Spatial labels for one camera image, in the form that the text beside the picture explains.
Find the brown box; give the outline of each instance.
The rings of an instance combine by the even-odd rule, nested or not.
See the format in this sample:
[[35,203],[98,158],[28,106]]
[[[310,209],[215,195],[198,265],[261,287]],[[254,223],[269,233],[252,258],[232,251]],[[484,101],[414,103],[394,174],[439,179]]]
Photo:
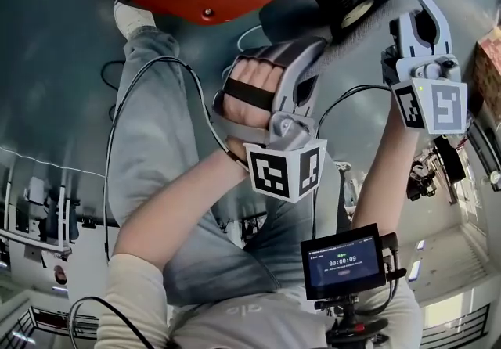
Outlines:
[[473,79],[491,110],[501,122],[501,29],[495,27],[477,42]]

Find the person's right hand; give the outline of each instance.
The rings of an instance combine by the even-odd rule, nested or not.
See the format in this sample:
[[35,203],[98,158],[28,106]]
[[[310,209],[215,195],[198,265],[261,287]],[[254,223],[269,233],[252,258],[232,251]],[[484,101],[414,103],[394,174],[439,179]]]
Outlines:
[[[274,67],[270,63],[259,62],[256,59],[242,59],[233,67],[230,77],[275,93],[282,73],[282,67]],[[228,120],[254,128],[268,128],[269,119],[272,116],[269,111],[254,107],[230,95],[225,95],[222,107],[224,116]],[[229,136],[226,143],[232,152],[241,160],[245,160],[246,153],[242,141]]]

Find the small display monitor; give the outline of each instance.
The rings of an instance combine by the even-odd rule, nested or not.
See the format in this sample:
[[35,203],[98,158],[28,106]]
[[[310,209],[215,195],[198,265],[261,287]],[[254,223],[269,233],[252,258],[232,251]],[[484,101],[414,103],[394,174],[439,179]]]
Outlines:
[[301,243],[308,300],[327,299],[386,283],[377,225]]

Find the velcro strap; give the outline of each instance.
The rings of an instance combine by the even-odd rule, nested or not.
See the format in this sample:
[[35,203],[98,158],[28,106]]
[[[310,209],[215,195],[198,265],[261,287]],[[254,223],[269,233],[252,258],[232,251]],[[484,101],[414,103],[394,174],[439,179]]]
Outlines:
[[255,86],[248,85],[230,77],[226,80],[225,87],[222,91],[254,107],[266,111],[272,110],[275,93],[267,92],[266,90],[256,88]]

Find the shoe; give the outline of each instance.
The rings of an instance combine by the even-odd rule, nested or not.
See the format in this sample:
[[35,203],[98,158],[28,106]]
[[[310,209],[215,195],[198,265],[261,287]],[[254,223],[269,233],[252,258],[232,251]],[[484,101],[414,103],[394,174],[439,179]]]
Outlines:
[[150,11],[130,7],[129,5],[118,2],[115,4],[113,13],[118,30],[124,35],[124,38],[129,40],[134,32],[139,27],[155,27],[155,19]]
[[346,163],[344,161],[334,161],[334,163],[336,164],[336,167],[339,171],[350,171],[351,170],[351,164],[350,163]]

